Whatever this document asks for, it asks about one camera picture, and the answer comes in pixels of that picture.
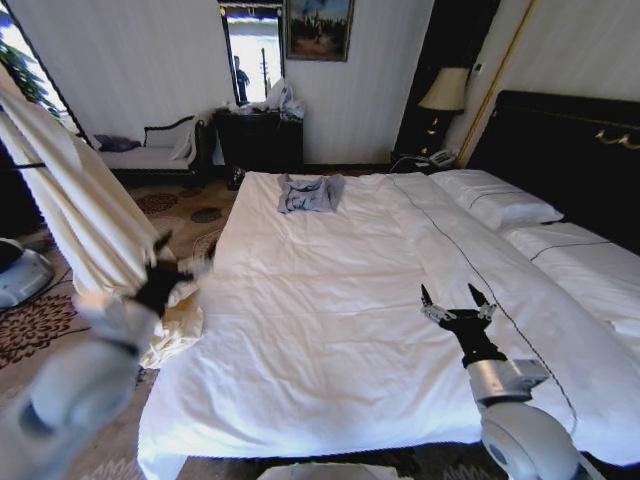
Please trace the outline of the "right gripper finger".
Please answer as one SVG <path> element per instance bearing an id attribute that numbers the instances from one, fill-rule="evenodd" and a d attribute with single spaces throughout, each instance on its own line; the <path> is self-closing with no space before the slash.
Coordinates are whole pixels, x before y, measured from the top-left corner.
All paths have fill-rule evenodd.
<path id="1" fill-rule="evenodd" d="M 432 301 L 431 296 L 423 284 L 420 285 L 420 290 L 422 302 L 421 312 L 427 319 L 435 323 L 448 322 L 453 319 L 453 314 L 450 311 L 436 305 Z"/>
<path id="2" fill-rule="evenodd" d="M 497 308 L 497 305 L 491 303 L 484 293 L 474 287 L 472 284 L 468 284 L 469 291 L 472 295 L 473 300 L 475 301 L 478 307 L 478 317 L 482 320 L 491 321 L 494 315 L 494 312 Z"/>

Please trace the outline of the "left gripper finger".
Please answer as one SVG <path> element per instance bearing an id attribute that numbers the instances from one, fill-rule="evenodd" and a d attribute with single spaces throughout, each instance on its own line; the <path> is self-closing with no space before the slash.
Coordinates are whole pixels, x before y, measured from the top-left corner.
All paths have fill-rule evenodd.
<path id="1" fill-rule="evenodd" d="M 162 233 L 154 242 L 151 250 L 148 252 L 149 268 L 174 268 L 175 258 L 168 251 L 168 244 L 171 240 L 173 232 L 167 230 Z"/>
<path id="2" fill-rule="evenodd" d="M 213 269 L 212 257 L 190 257 L 177 263 L 178 282 L 196 282 Z"/>

